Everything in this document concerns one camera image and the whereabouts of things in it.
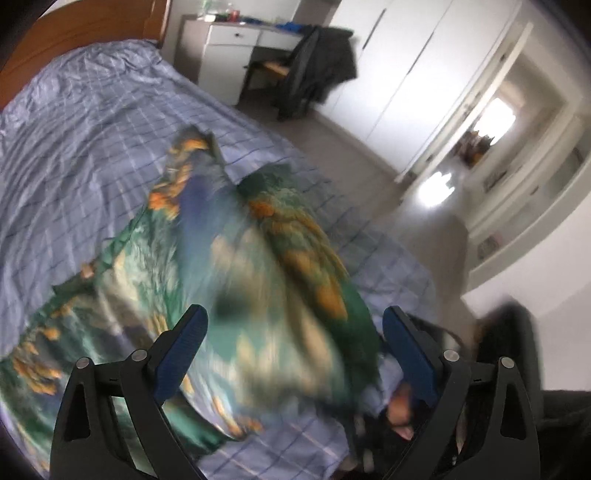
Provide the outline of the green patterned silk garment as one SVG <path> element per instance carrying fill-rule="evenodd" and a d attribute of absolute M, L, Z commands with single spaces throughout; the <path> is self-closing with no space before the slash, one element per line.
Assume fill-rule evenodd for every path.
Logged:
<path fill-rule="evenodd" d="M 349 424 L 379 378 L 379 335 L 294 168 L 232 183 L 215 138 L 172 144 L 146 204 L 30 318 L 1 363 L 1 404 L 25 460 L 49 471 L 74 363 L 146 348 L 191 305 L 207 334 L 164 406 L 193 457 L 313 409 Z"/>

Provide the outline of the white shelf unit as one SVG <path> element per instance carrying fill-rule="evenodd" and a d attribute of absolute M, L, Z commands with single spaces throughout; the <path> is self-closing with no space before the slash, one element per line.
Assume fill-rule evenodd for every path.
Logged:
<path fill-rule="evenodd" d="M 542 239 L 536 228 L 579 176 L 590 140 L 590 74 L 568 46 L 538 25 L 489 105 L 515 120 L 467 179 L 472 244 L 466 289 L 490 282 Z"/>

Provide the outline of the blue checked bed sheet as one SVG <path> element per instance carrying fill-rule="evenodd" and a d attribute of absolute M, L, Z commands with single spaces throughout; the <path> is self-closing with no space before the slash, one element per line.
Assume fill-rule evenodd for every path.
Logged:
<path fill-rule="evenodd" d="M 379 335 L 377 383 L 349 424 L 313 409 L 191 456 L 208 479 L 328 479 L 358 457 L 356 417 L 381 420 L 402 372 L 382 343 L 391 306 L 435 316 L 435 285 L 287 139 L 214 100 L 142 40 L 98 43 L 52 60 L 1 114 L 1 363 L 54 288 L 91 263 L 146 204 L 169 150 L 189 128 L 214 136 L 232 183 L 269 164 L 295 186 L 328 236 Z M 137 469 L 154 473 L 125 400 L 112 399 Z"/>

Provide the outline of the white wardrobe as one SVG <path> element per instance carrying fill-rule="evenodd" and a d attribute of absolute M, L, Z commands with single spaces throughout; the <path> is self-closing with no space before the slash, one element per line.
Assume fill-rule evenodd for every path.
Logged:
<path fill-rule="evenodd" d="M 356 78 L 318 113 L 404 174 L 458 109 L 521 7 L 500 0 L 342 1 Z"/>

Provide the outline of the white desk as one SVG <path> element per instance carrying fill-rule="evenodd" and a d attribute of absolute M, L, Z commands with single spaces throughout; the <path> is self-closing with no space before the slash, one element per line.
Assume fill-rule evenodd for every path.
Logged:
<path fill-rule="evenodd" d="M 300 41 L 301 35 L 270 26 L 207 22 L 185 15 L 173 66 L 209 95 L 235 106 L 257 52 L 290 52 Z"/>

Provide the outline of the wooden chair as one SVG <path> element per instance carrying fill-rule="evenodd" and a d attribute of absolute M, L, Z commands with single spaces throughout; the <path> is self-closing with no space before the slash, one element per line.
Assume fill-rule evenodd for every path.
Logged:
<path fill-rule="evenodd" d="M 242 88 L 239 99 L 243 100 L 251 90 L 273 89 L 290 73 L 290 52 L 256 47 L 249 61 L 242 67 Z"/>

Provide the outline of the wooden headboard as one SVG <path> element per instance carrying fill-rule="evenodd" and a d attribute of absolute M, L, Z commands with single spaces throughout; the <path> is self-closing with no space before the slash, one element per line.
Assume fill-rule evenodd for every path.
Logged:
<path fill-rule="evenodd" d="M 54 58 L 94 43 L 127 39 L 163 45 L 170 1 L 74 1 L 50 11 L 33 1 L 1 46 L 1 105 Z"/>

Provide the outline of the black jacket on chair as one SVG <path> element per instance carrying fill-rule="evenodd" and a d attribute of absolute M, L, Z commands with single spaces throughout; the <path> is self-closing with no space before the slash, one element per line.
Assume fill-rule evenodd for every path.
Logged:
<path fill-rule="evenodd" d="M 311 103 L 324 103 L 332 88 L 356 79 L 352 30 L 304 25 L 300 33 L 274 100 L 279 120 L 307 113 Z"/>

